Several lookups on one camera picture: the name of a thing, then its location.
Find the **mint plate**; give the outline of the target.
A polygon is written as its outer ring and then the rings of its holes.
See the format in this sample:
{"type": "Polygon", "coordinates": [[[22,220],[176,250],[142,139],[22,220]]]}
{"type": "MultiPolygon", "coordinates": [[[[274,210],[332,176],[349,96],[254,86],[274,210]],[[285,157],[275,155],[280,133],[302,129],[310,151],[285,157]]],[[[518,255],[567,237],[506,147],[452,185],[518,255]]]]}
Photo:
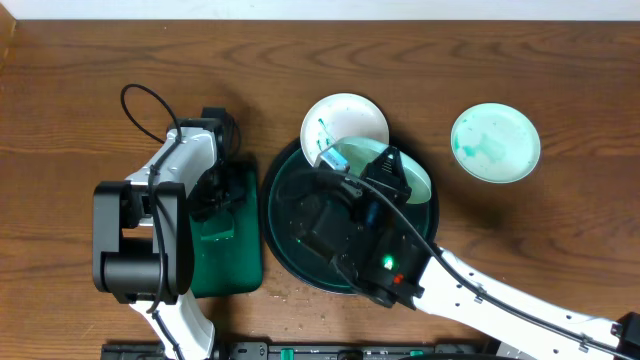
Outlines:
{"type": "Polygon", "coordinates": [[[541,140],[529,118],[500,103],[482,103],[462,112],[450,135],[458,164],[473,177],[508,184],[527,177],[541,156],[541,140]]]}
{"type": "MultiPolygon", "coordinates": [[[[358,136],[341,138],[332,145],[346,159],[350,166],[349,173],[356,176],[362,175],[365,166],[388,147],[388,144],[375,139],[358,136]]],[[[417,205],[428,202],[432,195],[432,183],[426,170],[404,152],[400,153],[400,159],[408,186],[412,190],[407,203],[417,205]]]]}

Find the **green scouring sponge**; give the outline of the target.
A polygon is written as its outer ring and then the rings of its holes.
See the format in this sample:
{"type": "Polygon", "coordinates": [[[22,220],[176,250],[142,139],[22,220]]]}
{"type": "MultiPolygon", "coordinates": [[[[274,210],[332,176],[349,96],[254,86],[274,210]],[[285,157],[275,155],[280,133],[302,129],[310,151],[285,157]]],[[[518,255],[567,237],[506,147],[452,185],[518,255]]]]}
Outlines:
{"type": "Polygon", "coordinates": [[[235,221],[232,217],[210,218],[202,224],[200,230],[202,241],[217,242],[235,236],[235,221]]]}

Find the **white plate with green streaks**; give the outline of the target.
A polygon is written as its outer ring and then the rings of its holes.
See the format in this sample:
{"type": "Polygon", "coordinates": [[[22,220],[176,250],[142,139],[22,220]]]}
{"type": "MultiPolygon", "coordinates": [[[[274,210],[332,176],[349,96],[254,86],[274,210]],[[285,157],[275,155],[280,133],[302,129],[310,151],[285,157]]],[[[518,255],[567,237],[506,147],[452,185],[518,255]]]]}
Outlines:
{"type": "Polygon", "coordinates": [[[319,100],[307,112],[300,129],[300,146],[310,165],[318,155],[345,137],[365,137],[388,144],[389,125],[369,99],[337,93],[319,100]]]}

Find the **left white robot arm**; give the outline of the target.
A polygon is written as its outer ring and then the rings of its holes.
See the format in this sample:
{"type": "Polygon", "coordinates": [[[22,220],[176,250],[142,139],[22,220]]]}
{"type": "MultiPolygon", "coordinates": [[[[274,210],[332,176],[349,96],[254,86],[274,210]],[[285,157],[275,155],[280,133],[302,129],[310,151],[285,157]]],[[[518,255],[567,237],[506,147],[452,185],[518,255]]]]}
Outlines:
{"type": "Polygon", "coordinates": [[[93,193],[95,287],[142,315],[168,359],[208,359],[214,352],[215,327],[191,290],[191,225],[246,196],[226,171],[237,132],[223,108],[177,118],[141,169],[103,181],[93,193]]]}

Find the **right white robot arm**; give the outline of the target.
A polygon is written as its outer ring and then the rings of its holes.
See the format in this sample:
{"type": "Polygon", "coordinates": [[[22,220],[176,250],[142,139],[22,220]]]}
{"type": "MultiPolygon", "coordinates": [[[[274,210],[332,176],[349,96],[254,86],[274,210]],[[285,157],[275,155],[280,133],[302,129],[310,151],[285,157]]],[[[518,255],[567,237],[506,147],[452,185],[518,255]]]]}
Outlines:
{"type": "Polygon", "coordinates": [[[291,238],[373,302],[472,327],[536,359],[636,359],[639,316],[575,313],[493,279],[433,240],[438,203],[429,174],[394,146],[353,173],[335,148],[285,177],[291,238]]]}

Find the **round black tray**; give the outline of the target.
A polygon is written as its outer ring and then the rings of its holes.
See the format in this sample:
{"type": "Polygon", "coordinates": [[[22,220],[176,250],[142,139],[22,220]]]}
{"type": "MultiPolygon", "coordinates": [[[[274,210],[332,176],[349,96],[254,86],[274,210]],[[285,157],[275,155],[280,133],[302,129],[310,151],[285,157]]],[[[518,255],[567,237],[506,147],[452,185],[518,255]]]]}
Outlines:
{"type": "MultiPolygon", "coordinates": [[[[416,159],[416,152],[401,142],[398,137],[391,137],[391,145],[407,154],[431,175],[424,161],[416,159]]],[[[276,204],[277,185],[288,175],[298,170],[309,168],[302,150],[300,139],[295,138],[275,157],[264,178],[259,193],[259,224],[266,244],[278,262],[294,277],[305,284],[319,290],[343,295],[355,295],[349,285],[335,271],[317,258],[309,249],[298,244],[289,235],[287,221],[288,210],[282,210],[276,204]]],[[[415,228],[430,243],[437,233],[440,206],[437,188],[431,186],[432,196],[429,202],[417,205],[404,205],[402,210],[415,228]]]]}

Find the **rectangular green tray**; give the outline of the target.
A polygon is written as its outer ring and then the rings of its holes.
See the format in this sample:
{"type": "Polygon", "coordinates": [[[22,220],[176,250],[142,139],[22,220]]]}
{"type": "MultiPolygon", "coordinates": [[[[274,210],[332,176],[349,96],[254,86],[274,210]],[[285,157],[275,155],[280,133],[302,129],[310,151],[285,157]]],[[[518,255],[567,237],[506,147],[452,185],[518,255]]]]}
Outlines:
{"type": "Polygon", "coordinates": [[[207,220],[193,220],[190,216],[195,253],[191,291],[197,298],[252,292],[263,280],[256,166],[250,161],[227,164],[243,167],[246,201],[235,211],[223,210],[211,217],[234,219],[235,236],[226,240],[202,241],[200,230],[207,220]]]}

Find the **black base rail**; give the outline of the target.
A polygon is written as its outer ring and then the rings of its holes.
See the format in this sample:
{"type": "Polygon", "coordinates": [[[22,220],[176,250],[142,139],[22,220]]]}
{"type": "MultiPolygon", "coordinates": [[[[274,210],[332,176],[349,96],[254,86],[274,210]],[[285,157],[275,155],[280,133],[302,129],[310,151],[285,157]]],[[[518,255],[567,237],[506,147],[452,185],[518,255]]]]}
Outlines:
{"type": "MultiPolygon", "coordinates": [[[[269,344],[265,342],[217,342],[206,359],[215,360],[391,360],[417,357],[443,357],[465,355],[467,359],[495,357],[500,343],[490,340],[486,345],[436,344],[436,345],[322,345],[269,344]]],[[[175,355],[173,348],[165,350],[161,343],[107,343],[100,350],[99,359],[169,359],[175,355]]]]}

